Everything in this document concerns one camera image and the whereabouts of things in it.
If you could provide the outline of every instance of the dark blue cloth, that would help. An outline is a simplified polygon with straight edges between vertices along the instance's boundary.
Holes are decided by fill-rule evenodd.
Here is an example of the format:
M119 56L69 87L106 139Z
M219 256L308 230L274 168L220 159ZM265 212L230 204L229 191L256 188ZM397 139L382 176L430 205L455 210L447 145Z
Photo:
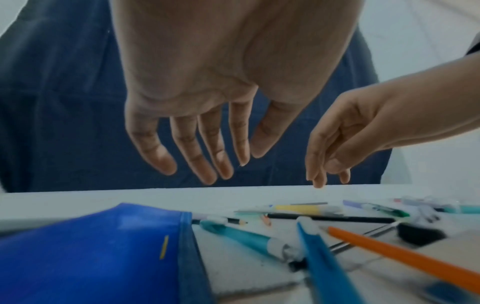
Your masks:
M0 303L214 302L188 212L120 204L0 240Z
M262 159L239 167L224 110L226 150L235 167L215 186L305 185L309 134L344 91L377 82L360 32L322 93ZM29 0L0 39L0 179L9 192L200 187L175 146L168 120L161 141L174 176L149 167L124 131L126 88L107 0ZM267 108L259 92L250 133ZM353 184L376 184L390 150L355 167ZM329 184L339 184L336 176Z

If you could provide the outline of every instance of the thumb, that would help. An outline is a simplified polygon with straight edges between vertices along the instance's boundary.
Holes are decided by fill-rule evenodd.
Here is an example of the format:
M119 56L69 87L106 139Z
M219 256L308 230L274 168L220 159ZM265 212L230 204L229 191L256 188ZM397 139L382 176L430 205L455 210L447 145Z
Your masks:
M374 119L333 152L332 157L324 166L325 171L330 174L339 174L358 165L370 154L380 150L386 140L388 140L388 136L385 126L380 123L380 120Z

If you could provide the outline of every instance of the pencil case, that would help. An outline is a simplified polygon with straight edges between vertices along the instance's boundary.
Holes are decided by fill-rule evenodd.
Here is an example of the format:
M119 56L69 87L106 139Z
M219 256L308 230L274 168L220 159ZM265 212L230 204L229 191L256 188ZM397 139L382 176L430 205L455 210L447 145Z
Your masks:
M0 303L214 303L191 222L124 203L0 239Z

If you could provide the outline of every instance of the white table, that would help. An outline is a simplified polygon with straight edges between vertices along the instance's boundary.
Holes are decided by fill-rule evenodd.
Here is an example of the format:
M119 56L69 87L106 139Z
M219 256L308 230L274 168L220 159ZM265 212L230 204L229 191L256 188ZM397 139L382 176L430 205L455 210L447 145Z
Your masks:
M266 204L340 203L343 199L370 200L431 195L425 188L411 185L347 185L314 189L311 186L238 187L113 190L0 195L0 230L34 226L82 216L118 205L137 203L165 209L202 213L225 213L238 208ZM242 298L231 303L304 303L310 300L306 287Z

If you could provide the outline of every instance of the hand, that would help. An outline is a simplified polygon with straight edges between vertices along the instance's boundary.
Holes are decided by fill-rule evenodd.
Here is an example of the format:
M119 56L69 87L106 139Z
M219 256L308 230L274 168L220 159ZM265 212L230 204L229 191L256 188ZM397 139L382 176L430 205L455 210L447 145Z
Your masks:
M159 118L205 184L233 175L220 130L221 107L241 165L261 157L320 92L345 51L361 0L111 0L128 90L126 130L163 174L177 166L161 144ZM258 87L271 103L248 142Z
M317 188L375 151L480 127L480 54L340 95L310 135L305 166Z

